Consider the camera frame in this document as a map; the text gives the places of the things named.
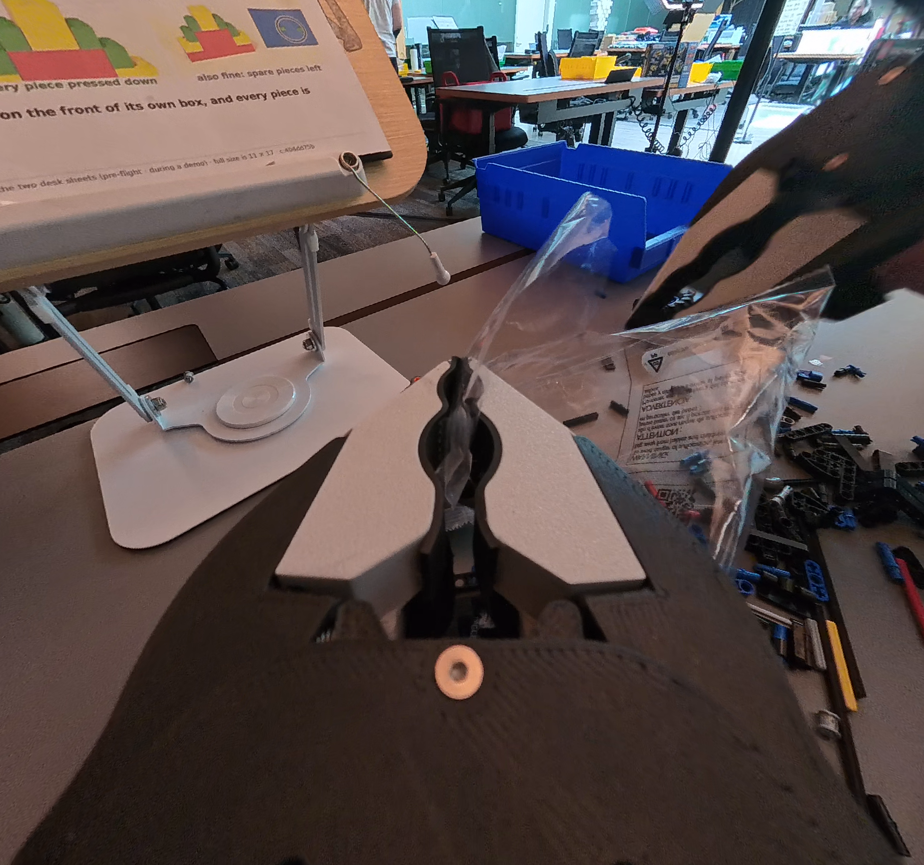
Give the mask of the blue storage bin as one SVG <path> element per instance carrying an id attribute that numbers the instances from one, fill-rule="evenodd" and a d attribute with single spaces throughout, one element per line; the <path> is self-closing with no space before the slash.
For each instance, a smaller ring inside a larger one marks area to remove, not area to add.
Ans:
<path id="1" fill-rule="evenodd" d="M 657 269 L 732 166 L 583 143 L 547 143 L 475 161 L 483 230 L 538 251 L 586 192 L 611 210 L 609 248 L 576 265 L 626 283 Z"/>

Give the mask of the clear plastic bag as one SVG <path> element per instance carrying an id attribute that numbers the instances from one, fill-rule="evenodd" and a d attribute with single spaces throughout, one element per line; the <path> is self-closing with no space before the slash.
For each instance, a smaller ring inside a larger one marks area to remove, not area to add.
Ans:
<path id="1" fill-rule="evenodd" d="M 475 466 L 475 419 L 496 376 L 567 432 L 585 434 L 727 566 L 755 478 L 770 465 L 788 387 L 834 287 L 827 270 L 653 327 L 605 324 L 615 208 L 584 192 L 479 329 L 450 404 L 437 469 L 458 508 Z"/>

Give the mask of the red black office chair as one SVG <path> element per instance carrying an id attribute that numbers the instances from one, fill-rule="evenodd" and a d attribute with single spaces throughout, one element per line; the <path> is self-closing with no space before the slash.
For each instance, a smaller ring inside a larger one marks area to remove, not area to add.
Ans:
<path id="1" fill-rule="evenodd" d="M 506 81 L 481 26 L 427 31 L 435 89 Z M 460 166 L 466 166 L 477 157 L 515 150 L 527 144 L 527 133 L 514 123 L 513 108 L 500 102 L 438 96 L 434 120 L 436 143 L 445 167 L 439 199 L 445 202 L 450 216 L 453 203 L 477 184 L 474 175 L 452 181 L 450 161 L 455 159 Z"/>

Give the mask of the grey desk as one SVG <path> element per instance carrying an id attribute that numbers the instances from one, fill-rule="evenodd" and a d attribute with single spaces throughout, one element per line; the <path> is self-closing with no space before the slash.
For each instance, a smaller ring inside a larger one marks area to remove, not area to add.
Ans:
<path id="1" fill-rule="evenodd" d="M 431 233 L 454 274 L 438 290 L 409 238 L 320 265 L 326 324 L 346 326 L 407 377 L 463 351 L 526 261 L 475 219 Z M 866 366 L 834 382 L 820 411 L 863 424 L 907 457 L 922 429 L 922 297 L 820 326 L 811 356 Z M 255 497 L 172 544 L 113 544 L 90 450 L 90 424 L 2 456 L 2 862 L 11 861 L 102 731 L 144 642 L 204 556 Z M 881 795 L 922 863 L 922 639 L 876 540 L 922 555 L 914 530 L 825 531 L 847 633 L 867 696 L 852 716 L 866 788 Z"/>

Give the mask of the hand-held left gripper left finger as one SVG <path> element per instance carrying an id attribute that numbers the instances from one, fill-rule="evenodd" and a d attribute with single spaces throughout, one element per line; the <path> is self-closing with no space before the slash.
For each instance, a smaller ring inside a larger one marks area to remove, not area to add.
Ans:
<path id="1" fill-rule="evenodd" d="M 445 633 L 452 559 L 425 440 L 445 414 L 452 368 L 438 364 L 355 425 L 276 568 L 280 587 L 399 613 L 408 638 Z"/>

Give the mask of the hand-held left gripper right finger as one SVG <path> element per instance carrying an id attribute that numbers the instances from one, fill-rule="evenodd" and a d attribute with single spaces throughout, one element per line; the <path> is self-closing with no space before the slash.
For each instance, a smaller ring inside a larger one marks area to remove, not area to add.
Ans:
<path id="1" fill-rule="evenodd" d="M 474 420 L 466 505 L 480 638 L 517 638 L 564 601 L 646 591 L 646 571 L 571 430 L 487 368 L 466 391 Z"/>

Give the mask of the black pole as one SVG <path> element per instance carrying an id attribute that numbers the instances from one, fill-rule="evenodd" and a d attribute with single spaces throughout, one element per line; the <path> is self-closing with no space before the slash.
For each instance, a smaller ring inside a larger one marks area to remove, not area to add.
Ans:
<path id="1" fill-rule="evenodd" d="M 748 99 L 760 76 L 761 66 L 769 52 L 773 31 L 776 28 L 786 0 L 766 0 L 754 33 L 749 42 L 740 74 L 732 95 L 725 105 L 721 126 L 716 134 L 710 161 L 724 163 L 738 125 L 747 107 Z"/>

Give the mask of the pile of toy building pieces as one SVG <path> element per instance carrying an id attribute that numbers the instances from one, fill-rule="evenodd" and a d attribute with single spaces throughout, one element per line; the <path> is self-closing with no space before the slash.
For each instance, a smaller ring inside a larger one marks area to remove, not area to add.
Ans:
<path id="1" fill-rule="evenodd" d="M 736 581 L 823 755 L 900 862 L 922 863 L 922 438 L 881 450 L 844 406 L 810 402 L 811 378 L 825 386 L 803 373 L 790 398 Z"/>

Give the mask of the white tipped thin rod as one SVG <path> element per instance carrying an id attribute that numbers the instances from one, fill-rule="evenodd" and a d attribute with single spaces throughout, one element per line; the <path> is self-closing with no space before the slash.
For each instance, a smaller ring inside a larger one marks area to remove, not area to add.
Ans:
<path id="1" fill-rule="evenodd" d="M 435 281 L 439 286 L 446 286 L 451 282 L 451 275 L 445 268 L 442 260 L 438 254 L 433 250 L 433 248 L 428 244 L 423 235 L 417 231 L 404 216 L 402 216 L 396 209 L 385 201 L 378 193 L 372 189 L 368 184 L 364 166 L 360 158 L 351 152 L 343 152 L 338 157 L 338 164 L 341 166 L 341 169 L 349 173 L 356 179 L 359 185 L 366 191 L 378 204 L 385 208 L 385 210 L 396 219 L 404 229 L 411 233 L 424 247 L 428 258 L 433 266 L 435 273 Z"/>

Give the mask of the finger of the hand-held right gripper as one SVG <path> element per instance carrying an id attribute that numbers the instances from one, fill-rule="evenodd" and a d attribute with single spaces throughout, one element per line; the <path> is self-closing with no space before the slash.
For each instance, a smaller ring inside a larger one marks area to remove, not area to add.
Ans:
<path id="1" fill-rule="evenodd" d="M 693 249 L 637 304 L 627 328 L 680 317 L 720 282 L 743 272 L 764 253 L 786 223 L 780 175 L 759 169 L 727 194 L 695 225 L 677 249 Z"/>

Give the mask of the yellow toy beam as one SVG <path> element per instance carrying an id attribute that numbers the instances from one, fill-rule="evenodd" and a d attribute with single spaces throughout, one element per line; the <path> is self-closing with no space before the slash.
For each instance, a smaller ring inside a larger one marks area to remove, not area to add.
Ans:
<path id="1" fill-rule="evenodd" d="M 836 680 L 845 708 L 849 712 L 857 712 L 859 710 L 859 702 L 848 669 L 847 655 L 839 628 L 832 619 L 825 620 L 825 628 L 827 641 L 833 656 Z"/>

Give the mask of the wooden table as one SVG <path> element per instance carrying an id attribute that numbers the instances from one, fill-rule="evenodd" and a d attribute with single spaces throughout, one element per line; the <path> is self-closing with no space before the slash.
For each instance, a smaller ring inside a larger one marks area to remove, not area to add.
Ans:
<path id="1" fill-rule="evenodd" d="M 636 91 L 662 89 L 664 78 L 641 77 L 622 83 L 568 81 L 559 77 L 438 87 L 438 98 L 472 101 L 482 109 L 536 106 L 538 124 L 589 118 L 589 142 L 610 145 L 615 114 L 630 107 Z"/>

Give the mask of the yellow bins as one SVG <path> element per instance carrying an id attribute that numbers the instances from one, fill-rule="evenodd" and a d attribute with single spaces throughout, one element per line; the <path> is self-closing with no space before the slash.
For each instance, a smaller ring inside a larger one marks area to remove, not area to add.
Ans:
<path id="1" fill-rule="evenodd" d="M 564 81 L 604 82 L 616 68 L 613 55 L 563 57 L 559 61 L 559 75 Z"/>

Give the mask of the instruction sheet wooden board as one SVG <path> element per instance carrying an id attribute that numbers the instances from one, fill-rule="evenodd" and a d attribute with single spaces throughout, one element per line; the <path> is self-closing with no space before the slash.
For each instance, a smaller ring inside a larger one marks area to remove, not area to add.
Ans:
<path id="1" fill-rule="evenodd" d="M 360 0 L 2 0 L 2 289 L 364 210 L 422 177 Z"/>

